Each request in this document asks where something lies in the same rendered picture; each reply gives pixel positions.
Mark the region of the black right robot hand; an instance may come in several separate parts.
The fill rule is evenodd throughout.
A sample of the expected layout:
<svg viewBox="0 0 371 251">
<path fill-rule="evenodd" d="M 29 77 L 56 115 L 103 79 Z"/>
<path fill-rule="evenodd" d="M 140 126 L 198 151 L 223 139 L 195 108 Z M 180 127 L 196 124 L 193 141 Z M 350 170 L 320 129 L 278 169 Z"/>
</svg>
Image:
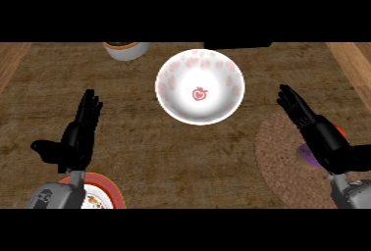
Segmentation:
<svg viewBox="0 0 371 251">
<path fill-rule="evenodd" d="M 276 103 L 297 126 L 320 166 L 334 175 L 371 171 L 371 144 L 350 145 L 331 121 L 316 114 L 294 89 L 279 85 Z"/>
</svg>

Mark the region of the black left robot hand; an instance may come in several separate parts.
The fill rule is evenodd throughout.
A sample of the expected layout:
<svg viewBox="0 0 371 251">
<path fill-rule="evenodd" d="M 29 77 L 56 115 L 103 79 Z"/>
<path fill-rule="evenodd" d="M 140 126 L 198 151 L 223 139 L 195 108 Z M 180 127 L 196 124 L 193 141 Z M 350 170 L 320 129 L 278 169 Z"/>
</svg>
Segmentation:
<svg viewBox="0 0 371 251">
<path fill-rule="evenodd" d="M 84 171 L 90 165 L 102 108 L 103 102 L 99 100 L 94 90 L 87 89 L 81 97 L 75 119 L 63 130 L 60 141 L 40 139 L 31 143 L 31 149 L 37 151 L 41 160 L 47 164 L 57 165 L 60 174 Z"/>
</svg>

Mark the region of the purple can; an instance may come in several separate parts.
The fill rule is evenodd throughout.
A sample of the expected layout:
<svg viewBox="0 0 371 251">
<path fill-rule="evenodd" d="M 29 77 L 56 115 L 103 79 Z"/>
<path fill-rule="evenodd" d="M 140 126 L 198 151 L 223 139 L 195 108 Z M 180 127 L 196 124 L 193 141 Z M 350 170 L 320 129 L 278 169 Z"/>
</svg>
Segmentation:
<svg viewBox="0 0 371 251">
<path fill-rule="evenodd" d="M 297 161 L 301 167 L 307 170 L 319 169 L 322 166 L 312 154 L 307 144 L 303 144 L 297 148 Z"/>
</svg>

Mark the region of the round brown woven placemat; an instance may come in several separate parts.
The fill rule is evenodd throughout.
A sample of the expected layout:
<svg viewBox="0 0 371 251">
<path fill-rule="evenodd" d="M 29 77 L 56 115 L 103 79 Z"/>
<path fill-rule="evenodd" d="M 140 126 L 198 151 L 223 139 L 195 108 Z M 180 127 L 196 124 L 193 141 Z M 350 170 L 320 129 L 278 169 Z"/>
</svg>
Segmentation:
<svg viewBox="0 0 371 251">
<path fill-rule="evenodd" d="M 301 134 L 283 112 L 267 116 L 260 124 L 255 158 L 267 187 L 289 208 L 334 209 L 328 172 L 304 167 L 297 149 Z"/>
</svg>

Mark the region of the white bowl with pink hearts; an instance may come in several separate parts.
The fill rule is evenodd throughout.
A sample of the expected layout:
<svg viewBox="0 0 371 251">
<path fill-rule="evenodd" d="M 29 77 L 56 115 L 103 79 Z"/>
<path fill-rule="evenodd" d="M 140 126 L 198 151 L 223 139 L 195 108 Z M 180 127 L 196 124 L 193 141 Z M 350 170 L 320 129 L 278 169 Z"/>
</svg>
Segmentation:
<svg viewBox="0 0 371 251">
<path fill-rule="evenodd" d="M 177 121 L 193 126 L 217 124 L 244 100 L 241 69 L 220 52 L 184 50 L 158 71 L 155 93 L 164 111 Z"/>
</svg>

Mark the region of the white plate with red rim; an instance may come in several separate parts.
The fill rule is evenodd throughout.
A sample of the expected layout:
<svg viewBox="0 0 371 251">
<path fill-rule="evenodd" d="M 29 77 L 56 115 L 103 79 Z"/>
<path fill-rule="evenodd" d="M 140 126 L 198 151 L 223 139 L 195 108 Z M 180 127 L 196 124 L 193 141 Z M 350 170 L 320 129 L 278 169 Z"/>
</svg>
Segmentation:
<svg viewBox="0 0 371 251">
<path fill-rule="evenodd" d="M 59 182 L 66 183 L 69 175 Z M 124 209 L 124 198 L 111 179 L 100 174 L 84 172 L 85 198 L 79 209 Z"/>
</svg>

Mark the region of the white pot with orange rim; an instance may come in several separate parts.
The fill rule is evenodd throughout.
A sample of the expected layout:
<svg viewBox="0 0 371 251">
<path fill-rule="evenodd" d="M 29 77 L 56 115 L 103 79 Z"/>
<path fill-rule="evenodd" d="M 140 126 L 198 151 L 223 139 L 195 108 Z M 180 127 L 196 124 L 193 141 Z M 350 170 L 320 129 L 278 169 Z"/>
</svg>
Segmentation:
<svg viewBox="0 0 371 251">
<path fill-rule="evenodd" d="M 128 42 L 124 45 L 111 45 L 103 43 L 108 53 L 118 61 L 131 61 L 137 59 L 147 51 L 149 42 Z"/>
</svg>

